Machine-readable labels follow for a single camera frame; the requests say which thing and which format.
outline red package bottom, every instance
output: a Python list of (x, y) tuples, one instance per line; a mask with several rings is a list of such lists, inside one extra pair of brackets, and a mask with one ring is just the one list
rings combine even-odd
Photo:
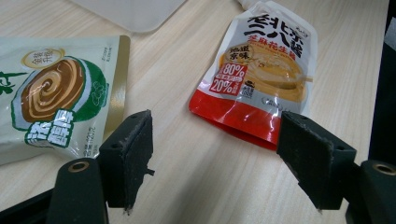
[(257, 107), (196, 90), (189, 110), (240, 139), (276, 150), (280, 118)]

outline barcode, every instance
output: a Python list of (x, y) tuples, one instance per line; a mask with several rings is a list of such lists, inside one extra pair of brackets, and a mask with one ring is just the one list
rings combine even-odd
[(251, 99), (251, 96), (253, 95), (254, 89), (249, 87), (249, 86), (244, 86), (242, 88), (242, 96)]

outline wooden table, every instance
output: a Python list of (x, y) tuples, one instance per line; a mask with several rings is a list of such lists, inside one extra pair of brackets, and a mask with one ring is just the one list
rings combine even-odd
[[(388, 1), (279, 0), (318, 31), (311, 119), (367, 159)], [(132, 39), (124, 117), (154, 117), (154, 154), (130, 216), (110, 223), (345, 223), (317, 211), (274, 151), (194, 116), (188, 101), (212, 64), (237, 1), (186, 1), (155, 32), (134, 34), (70, 1), (0, 1), (0, 36), (128, 35)], [(67, 162), (46, 154), (0, 166), (0, 210), (53, 188)]]

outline peanut butter image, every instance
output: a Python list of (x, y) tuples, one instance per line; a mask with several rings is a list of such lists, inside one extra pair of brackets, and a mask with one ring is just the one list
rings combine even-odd
[(258, 42), (229, 48), (219, 60), (247, 66), (244, 82), (254, 83), (255, 90), (293, 102), (304, 100), (305, 78), (300, 66), (286, 53)]
[(71, 59), (43, 69), (21, 93), (24, 119), (51, 120), (58, 108), (71, 109), (82, 94), (84, 79), (79, 63)]

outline dark floor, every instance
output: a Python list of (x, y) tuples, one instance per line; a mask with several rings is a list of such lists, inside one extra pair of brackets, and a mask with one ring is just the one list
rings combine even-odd
[[(396, 0), (389, 0), (387, 29), (396, 18)], [(370, 160), (396, 165), (396, 50), (384, 43), (370, 142)]]

